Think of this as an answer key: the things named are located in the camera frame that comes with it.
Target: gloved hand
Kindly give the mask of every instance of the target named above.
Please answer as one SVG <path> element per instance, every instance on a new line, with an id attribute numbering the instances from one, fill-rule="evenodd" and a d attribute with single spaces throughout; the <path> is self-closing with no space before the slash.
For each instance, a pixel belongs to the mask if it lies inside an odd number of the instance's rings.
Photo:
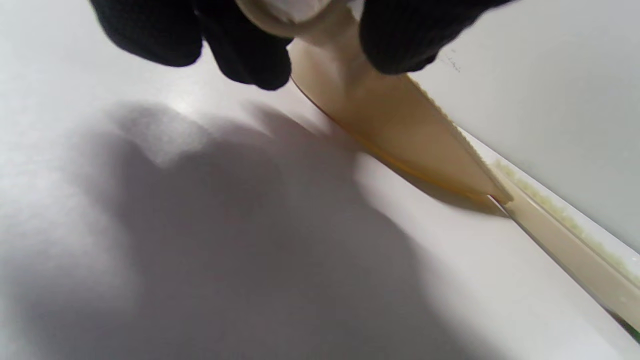
<path id="1" fill-rule="evenodd" d="M 381 72 L 416 71 L 435 60 L 484 11 L 510 0 L 366 0 L 360 40 Z M 200 56 L 202 38 L 231 80 L 275 90 L 286 84 L 291 39 L 267 34 L 234 0 L 91 0 L 98 20 L 120 48 L 169 66 Z"/>

